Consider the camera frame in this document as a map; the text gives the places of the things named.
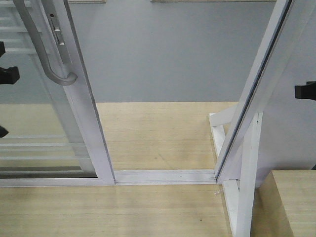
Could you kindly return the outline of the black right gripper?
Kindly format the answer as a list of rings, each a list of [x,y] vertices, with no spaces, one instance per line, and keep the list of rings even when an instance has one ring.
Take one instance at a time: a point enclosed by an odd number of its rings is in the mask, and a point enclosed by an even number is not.
[[[305,85],[294,86],[296,99],[316,100],[316,81],[307,81]]]

